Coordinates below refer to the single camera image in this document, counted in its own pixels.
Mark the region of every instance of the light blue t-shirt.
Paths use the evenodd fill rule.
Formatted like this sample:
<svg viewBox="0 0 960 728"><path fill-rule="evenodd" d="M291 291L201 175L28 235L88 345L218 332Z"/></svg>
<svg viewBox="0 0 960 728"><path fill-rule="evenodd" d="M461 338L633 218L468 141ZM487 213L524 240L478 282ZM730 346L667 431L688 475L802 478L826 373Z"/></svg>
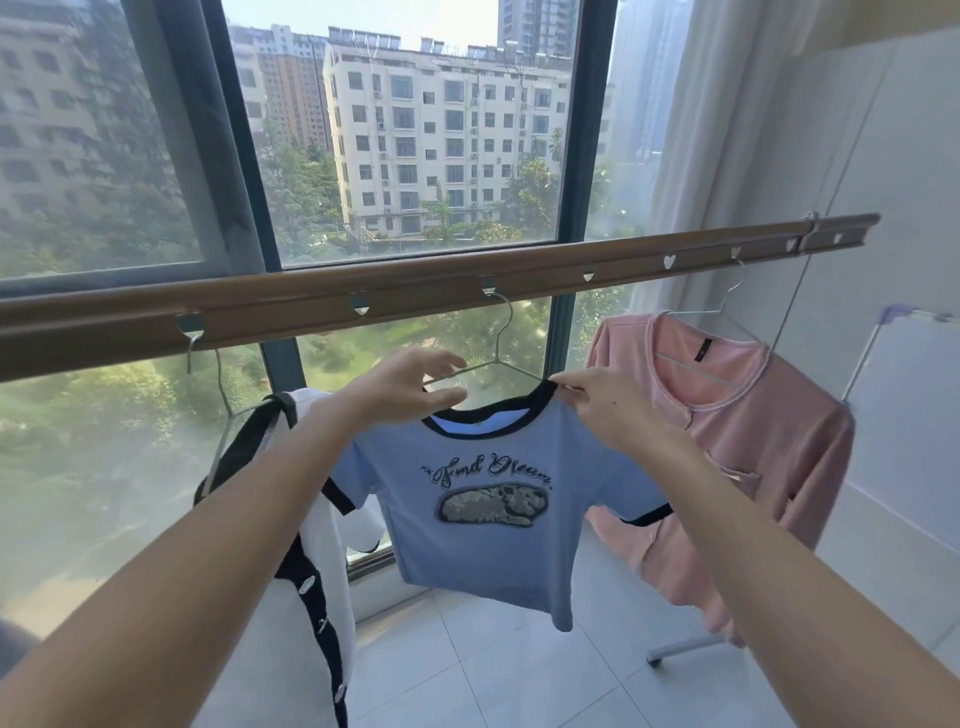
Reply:
<svg viewBox="0 0 960 728"><path fill-rule="evenodd" d="M573 628L570 574L584 514L649 525L672 511L653 479L598 441L544 381L530 395L376 427L324 493L341 512L377 495L403 580L548 612Z"/></svg>

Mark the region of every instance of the pink cardigan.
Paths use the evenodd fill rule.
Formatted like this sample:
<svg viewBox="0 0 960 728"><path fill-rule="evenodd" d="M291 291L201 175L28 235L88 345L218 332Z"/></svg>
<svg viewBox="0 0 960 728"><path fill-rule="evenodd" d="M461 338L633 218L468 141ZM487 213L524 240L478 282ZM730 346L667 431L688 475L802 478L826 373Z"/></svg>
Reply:
<svg viewBox="0 0 960 728"><path fill-rule="evenodd" d="M712 339L702 361L698 353ZM733 383L700 376L650 352ZM846 407L765 344L704 334L674 316L604 321L588 366L634 376L659 412L697 444L764 512L814 548L843 481L853 443ZM607 547L674 604L704 612L711 632L732 630L720 595L676 516L637 527L602 506L587 519Z"/></svg>

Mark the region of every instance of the label tag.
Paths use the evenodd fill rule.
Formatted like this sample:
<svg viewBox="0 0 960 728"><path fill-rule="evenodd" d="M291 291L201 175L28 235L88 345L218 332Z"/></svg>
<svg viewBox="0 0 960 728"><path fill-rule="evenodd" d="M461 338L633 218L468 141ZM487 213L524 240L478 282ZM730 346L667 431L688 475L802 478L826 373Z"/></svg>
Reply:
<svg viewBox="0 0 960 728"><path fill-rule="evenodd" d="M693 357L694 361L703 361L704 357L707 355L707 352L710 351L710 344L713 343L713 339L704 339L703 346L700 347L700 350L697 352L697 355Z"/></svg>

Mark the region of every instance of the t-shirt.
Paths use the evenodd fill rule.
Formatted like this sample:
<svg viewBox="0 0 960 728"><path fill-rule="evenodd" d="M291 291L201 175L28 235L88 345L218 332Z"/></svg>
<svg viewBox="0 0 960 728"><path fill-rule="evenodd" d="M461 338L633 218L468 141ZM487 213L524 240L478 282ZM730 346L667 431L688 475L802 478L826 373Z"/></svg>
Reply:
<svg viewBox="0 0 960 728"><path fill-rule="evenodd" d="M324 486L342 513L376 494L403 580L549 613L573 628L584 514L649 525L672 512L653 479L597 440L557 385L474 410L372 428Z"/></svg>
<svg viewBox="0 0 960 728"><path fill-rule="evenodd" d="M307 389L267 399L221 458L214 488L286 436L318 401ZM325 496L314 499L193 728L347 726L355 628L344 545L370 551L383 533L374 498L345 517Z"/></svg>

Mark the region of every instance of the clothes hanger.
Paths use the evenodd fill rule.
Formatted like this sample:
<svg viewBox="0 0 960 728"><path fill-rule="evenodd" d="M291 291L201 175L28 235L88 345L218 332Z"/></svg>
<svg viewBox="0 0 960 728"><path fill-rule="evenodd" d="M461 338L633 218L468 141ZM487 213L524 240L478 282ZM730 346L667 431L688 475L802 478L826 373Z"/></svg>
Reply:
<svg viewBox="0 0 960 728"><path fill-rule="evenodd" d="M186 348L186 372L188 375L193 374L193 347L204 335L204 322L198 314L184 314L177 318L177 328L180 329L180 332L187 337L189 344ZM214 355L217 357L217 389L220 391L220 399L223 400L224 409L227 410L227 422L224 424L224 431L220 435L220 442L217 444L216 453L213 455L213 463L210 465L210 470L207 473L206 480L204 480L204 486L200 491L201 497L207 497L210 495L210 488L213 485L213 477L217 474L217 468L220 466L220 458L224 455L224 450L227 448L227 437L230 435L230 429L233 427L233 423L240 415L244 415L248 412L253 412L254 409L259 409L260 407L265 407L268 404L272 404L272 400L264 400L258 402L250 407L245 407L244 409L233 411L233 408L230 406L230 400L227 397L227 391L224 389L224 365L220 359L220 350L214 349Z"/></svg>
<svg viewBox="0 0 960 728"><path fill-rule="evenodd" d="M744 262L740 259L739 256L740 256L740 248L739 248L739 246L737 246L737 247L735 247L735 248L733 248L733 249L731 250L730 257L731 257L732 260L735 260L737 263L740 264L740 268L741 268L741 271L742 271L742 273L743 273L743 277L740 279L740 281L738 281L738 282L735 283L733 286L731 286L730 288L727 289L727 292L726 292L726 293L724 294L724 296L723 296L723 300L720 302L720 307L719 307L719 308L714 308L714 309L709 310L709 311L665 311L665 312L664 312L664 315L666 315L666 316L689 316L689 315L705 316L705 315L707 315L707 314L717 314L717 315L722 316L723 318L725 318L727 321L729 321L731 324L733 324L737 329L739 329L739 330L742 331L743 333L747 334L747 336L750 337L750 339L751 339L752 341L755 341L755 342L758 342L758 343L759 343L759 339L758 339L756 336L754 336L746 327L744 327L742 324L740 324L736 319L733 318L733 316L731 316L731 315L730 315L729 313L727 313L727 311L726 311L727 298L730 297L730 293L732 293L732 292L735 291L737 288L739 288L741 285L743 285L744 283L747 282L747 265L746 265L746 263L744 263ZM702 376L702 377L704 377L704 378L706 378L706 379L710 379L711 381L715 381L715 382L717 382L717 383L719 383L719 384L723 384L723 385L725 385L725 386L730 387L731 389L736 389L736 387L739 386L738 384L734 384L733 382L728 382L728 381L726 381L725 379L721 379L719 376L714 376L714 375L712 375L712 374L710 374L710 373L708 373L708 372L704 372L704 371L702 371L702 370L700 370L700 369L697 369L696 367L691 367L689 364L686 364L686 363L684 363L684 362L682 362L682 361L679 361L679 360L673 358L672 356L668 356L668 355L665 354L665 353L655 352L654 356L656 356L656 357L658 357L658 358L660 358L660 359L665 359L666 361L669 361L669 362L672 363L672 364L676 364L678 367L682 367L682 368L684 368L684 369L687 369L687 370L689 370L690 372L696 372L698 375L700 375L700 376Z"/></svg>
<svg viewBox="0 0 960 728"><path fill-rule="evenodd" d="M502 327L500 327L500 331L496 333L496 341L493 345L493 359L482 362L480 364L474 364L464 369L458 369L456 372L454 372L451 375L437 376L437 377L434 377L433 379L428 379L423 384L424 385L433 384L434 382L443 381L444 379L450 379L455 376L465 374L467 372L475 372L478 369L484 369L485 367L489 367L493 364L500 364L504 367L507 367L508 369L514 370L515 372L520 372L522 375L530 376L533 379L536 379L537 381L543 381L542 376L535 375L532 372L528 372L525 369L521 369L520 367L511 364L509 361L504 361L503 359L500 358L500 334L502 334L505 330L507 330L507 327L510 325L510 323L514 319L514 305L510 302L510 299L508 299L502 293L496 292L495 284L493 283L490 277L484 276L480 279L480 281L481 281L481 284L483 285L484 295L486 295L488 298L498 298L500 299L500 301L502 301L503 303L505 303L507 306L510 307L510 316L507 319L507 323L504 324Z"/></svg>

